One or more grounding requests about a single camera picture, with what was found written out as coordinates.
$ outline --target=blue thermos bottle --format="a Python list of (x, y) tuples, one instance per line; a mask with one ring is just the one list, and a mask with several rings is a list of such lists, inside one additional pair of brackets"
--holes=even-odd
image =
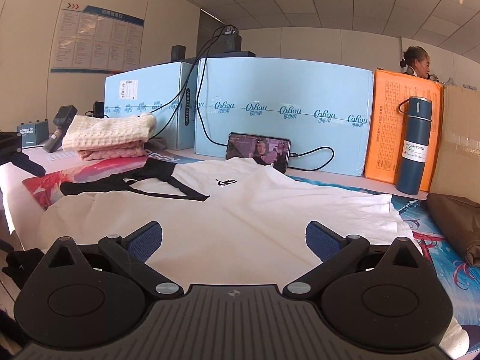
[[(405, 103), (408, 103), (407, 112), (401, 109)], [(410, 97), (400, 103), (398, 110), (406, 114), (406, 133), (395, 187), (400, 192), (416, 195), (427, 158), (432, 105), (424, 97)]]

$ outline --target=video on phone screen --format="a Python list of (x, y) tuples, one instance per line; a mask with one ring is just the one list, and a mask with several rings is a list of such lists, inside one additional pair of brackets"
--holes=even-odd
[(287, 168), (289, 142), (283, 139), (252, 135), (231, 135), (226, 150), (227, 159), (233, 157), (253, 158), (260, 165), (278, 165)]

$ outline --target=light blue cardboard box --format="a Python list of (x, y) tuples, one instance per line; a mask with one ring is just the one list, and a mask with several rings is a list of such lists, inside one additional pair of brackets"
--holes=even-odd
[[(191, 64), (186, 62), (172, 62), (107, 77), (105, 115), (108, 117), (140, 115), (161, 107), (179, 93), (190, 69)], [(194, 67), (178, 111), (159, 135), (166, 139), (169, 149), (181, 150), (194, 146), (196, 92), (197, 67)], [(179, 98), (153, 112), (157, 118), (155, 133), (168, 123), (179, 103)]]
[[(205, 59), (198, 67), (198, 83)], [(226, 144), (229, 133), (291, 140), (300, 154), (320, 146), (335, 151), (324, 171), (361, 176), (367, 152), (374, 74), (355, 67), (280, 58), (209, 58), (198, 95), (209, 137)], [(225, 157), (198, 120), (195, 153)], [(289, 166), (315, 169), (331, 156), (321, 150), (291, 158)]]

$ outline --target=blue gripper pad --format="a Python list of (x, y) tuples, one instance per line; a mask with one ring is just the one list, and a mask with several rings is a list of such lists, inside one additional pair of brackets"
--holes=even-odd
[(307, 246), (323, 262), (337, 254), (346, 240), (319, 222), (310, 222), (305, 231)]
[(158, 222), (149, 222), (125, 237), (122, 243), (127, 252), (144, 263), (162, 244), (162, 227)]

